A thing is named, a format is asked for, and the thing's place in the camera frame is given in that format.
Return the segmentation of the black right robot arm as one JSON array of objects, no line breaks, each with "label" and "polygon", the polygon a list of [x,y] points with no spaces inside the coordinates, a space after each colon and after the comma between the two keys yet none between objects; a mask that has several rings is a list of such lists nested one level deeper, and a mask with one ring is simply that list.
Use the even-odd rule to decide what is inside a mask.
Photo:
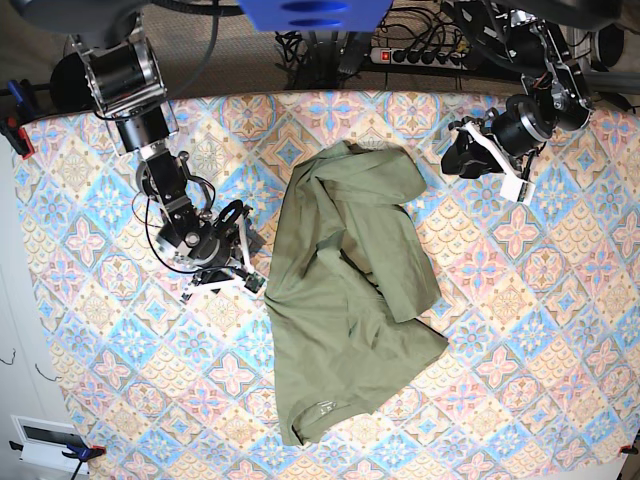
[{"label": "black right robot arm", "polygon": [[157,59],[133,11],[96,34],[75,34],[96,116],[110,130],[115,147],[140,158],[136,184],[163,221],[146,235],[158,261],[190,276],[183,295],[201,290],[242,288],[257,294],[265,277],[251,263],[248,205],[234,200],[213,211],[215,188],[193,174],[185,151],[172,154],[168,138],[177,126]]}]

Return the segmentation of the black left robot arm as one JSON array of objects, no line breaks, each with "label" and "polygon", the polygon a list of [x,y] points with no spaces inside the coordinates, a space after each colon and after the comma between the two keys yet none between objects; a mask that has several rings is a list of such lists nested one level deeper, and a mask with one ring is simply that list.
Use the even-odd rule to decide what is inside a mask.
[{"label": "black left robot arm", "polygon": [[588,124],[593,103],[580,66],[560,27],[529,12],[490,1],[447,2],[442,10],[473,52],[518,74],[524,92],[509,97],[502,113],[491,108],[482,118],[451,122],[449,129],[457,134],[441,170],[466,179],[506,171],[472,137],[468,128],[473,126],[505,152],[515,175],[527,180],[533,159],[556,129],[576,131]]}]

